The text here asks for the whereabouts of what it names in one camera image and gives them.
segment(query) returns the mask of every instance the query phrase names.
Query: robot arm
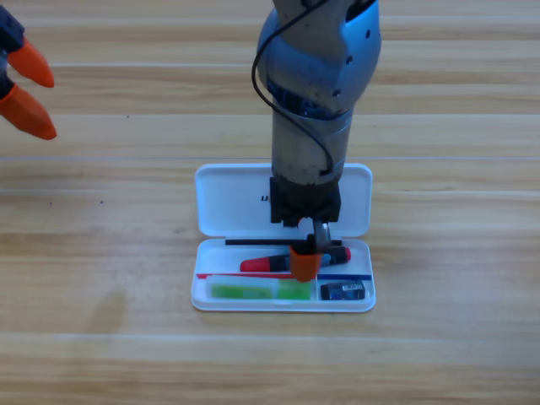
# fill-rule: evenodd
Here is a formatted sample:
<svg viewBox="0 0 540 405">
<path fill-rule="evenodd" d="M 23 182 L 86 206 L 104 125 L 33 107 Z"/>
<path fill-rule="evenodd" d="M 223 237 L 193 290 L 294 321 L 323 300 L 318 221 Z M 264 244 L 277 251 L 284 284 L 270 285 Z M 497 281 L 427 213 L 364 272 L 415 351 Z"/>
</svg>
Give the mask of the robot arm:
<svg viewBox="0 0 540 405">
<path fill-rule="evenodd" d="M 8 63 L 26 78 L 54 87 L 46 59 L 24 37 L 21 23 L 0 6 L 0 115 L 20 131 L 41 139 L 55 138 L 57 132 L 43 105 L 8 78 Z"/>
<path fill-rule="evenodd" d="M 294 248 L 298 279 L 314 277 L 313 256 L 330 243 L 341 208 L 339 180 L 354 106 L 381 53 L 377 0 L 273 0 L 253 66 L 273 102 L 270 202 L 273 223 L 313 220 L 307 248 Z"/>
</svg>

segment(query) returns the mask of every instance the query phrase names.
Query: open case lid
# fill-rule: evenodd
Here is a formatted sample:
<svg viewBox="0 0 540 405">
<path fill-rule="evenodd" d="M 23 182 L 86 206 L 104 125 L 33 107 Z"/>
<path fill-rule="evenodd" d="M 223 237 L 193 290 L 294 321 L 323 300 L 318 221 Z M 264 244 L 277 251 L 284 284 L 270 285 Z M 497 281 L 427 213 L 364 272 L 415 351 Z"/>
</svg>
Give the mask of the open case lid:
<svg viewBox="0 0 540 405">
<path fill-rule="evenodd" d="M 241 239 L 296 239 L 313 232 L 305 220 L 298 229 L 270 222 L 272 165 L 204 165 L 195 174 L 199 229 L 207 236 Z M 342 207 L 330 224 L 332 238 L 360 237 L 370 227 L 373 175 L 361 164 L 346 164 L 339 182 Z"/>
</svg>

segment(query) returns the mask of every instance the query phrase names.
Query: green highlighter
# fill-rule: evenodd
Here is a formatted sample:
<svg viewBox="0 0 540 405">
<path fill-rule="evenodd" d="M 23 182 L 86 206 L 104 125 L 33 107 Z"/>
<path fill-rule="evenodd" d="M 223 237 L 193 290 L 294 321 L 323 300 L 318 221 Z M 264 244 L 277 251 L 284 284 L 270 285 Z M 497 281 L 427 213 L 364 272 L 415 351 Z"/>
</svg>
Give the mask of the green highlighter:
<svg viewBox="0 0 540 405">
<path fill-rule="evenodd" d="M 310 300 L 311 283 L 293 279 L 214 275 L 207 278 L 207 294 L 226 300 Z"/>
</svg>

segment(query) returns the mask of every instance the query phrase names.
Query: metal cylinder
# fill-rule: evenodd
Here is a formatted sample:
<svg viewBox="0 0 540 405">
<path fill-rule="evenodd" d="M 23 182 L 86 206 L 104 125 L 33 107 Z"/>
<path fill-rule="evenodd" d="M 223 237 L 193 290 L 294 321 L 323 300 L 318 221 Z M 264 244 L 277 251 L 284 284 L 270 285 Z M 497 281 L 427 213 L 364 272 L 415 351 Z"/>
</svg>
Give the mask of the metal cylinder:
<svg viewBox="0 0 540 405">
<path fill-rule="evenodd" d="M 353 112 L 330 121 L 296 116 L 284 109 L 287 116 L 294 118 L 302 127 L 318 137 L 332 156 L 332 173 L 321 175 L 327 169 L 324 150 L 307 134 L 298 130 L 277 113 L 273 114 L 272 164 L 273 174 L 284 177 L 298 185 L 323 185 L 339 181 L 347 156 L 348 135 Z"/>
</svg>

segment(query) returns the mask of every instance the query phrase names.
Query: black cable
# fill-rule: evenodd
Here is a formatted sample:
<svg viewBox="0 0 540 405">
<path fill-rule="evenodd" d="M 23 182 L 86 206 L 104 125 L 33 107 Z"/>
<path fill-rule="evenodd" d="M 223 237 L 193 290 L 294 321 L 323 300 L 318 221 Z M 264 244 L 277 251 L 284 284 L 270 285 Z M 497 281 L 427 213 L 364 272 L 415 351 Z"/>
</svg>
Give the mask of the black cable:
<svg viewBox="0 0 540 405">
<path fill-rule="evenodd" d="M 255 56 L 255 60 L 253 61 L 253 65 L 251 67 L 251 81 L 253 82 L 253 88 L 255 89 L 256 93 L 259 95 L 259 97 L 261 97 L 261 99 L 268 105 L 270 106 L 275 112 L 277 112 L 280 116 L 282 116 L 283 118 L 285 118 L 287 121 L 289 121 L 291 124 L 293 124 L 295 127 L 297 127 L 298 129 L 300 129 L 303 133 L 305 133 L 308 137 L 310 137 L 311 139 L 313 139 L 313 141 L 315 141 L 315 143 L 317 145 L 319 145 L 321 147 L 321 149 L 324 151 L 324 154 L 326 155 L 327 157 L 327 169 L 325 171 L 323 171 L 321 173 L 321 176 L 324 176 L 324 175 L 328 175 L 330 173 L 332 173 L 333 171 L 333 167 L 334 167 L 334 164 L 333 164 L 333 159 L 332 159 L 332 155 L 330 154 L 330 152 L 328 151 L 326 145 L 320 140 L 318 139 L 315 135 L 313 135 L 308 129 L 302 127 L 298 122 L 296 122 L 293 118 L 291 118 L 290 116 L 288 116 L 287 114 L 285 114 L 284 112 L 282 112 L 272 101 L 270 101 L 269 99 L 267 99 L 265 97 L 265 95 L 262 93 L 261 89 L 259 88 L 259 85 L 257 83 L 257 67 L 259 65 L 259 62 L 261 61 L 261 57 L 262 57 L 262 54 L 264 53 L 264 51 L 268 48 L 268 45 L 270 45 L 270 42 L 272 42 L 272 40 L 274 38 L 276 38 L 277 36 L 280 36 L 283 32 L 285 32 L 286 30 L 288 30 L 290 27 L 292 27 L 293 25 L 299 23 L 302 19 L 304 19 L 305 17 L 307 17 L 308 15 L 310 15 L 311 13 L 313 13 L 315 10 L 317 10 L 319 7 L 321 7 L 322 5 L 324 5 L 325 3 L 327 3 L 328 0 L 321 0 L 320 2 L 318 2 L 317 4 L 315 4 L 314 6 L 312 7 L 309 7 L 307 8 L 305 11 L 303 11 L 302 13 L 300 13 L 297 17 L 294 17 L 293 19 L 291 19 L 286 25 L 284 25 L 283 27 L 281 27 L 280 29 L 274 31 L 261 45 L 261 48 L 259 49 L 259 51 L 257 52 L 256 56 Z"/>
</svg>

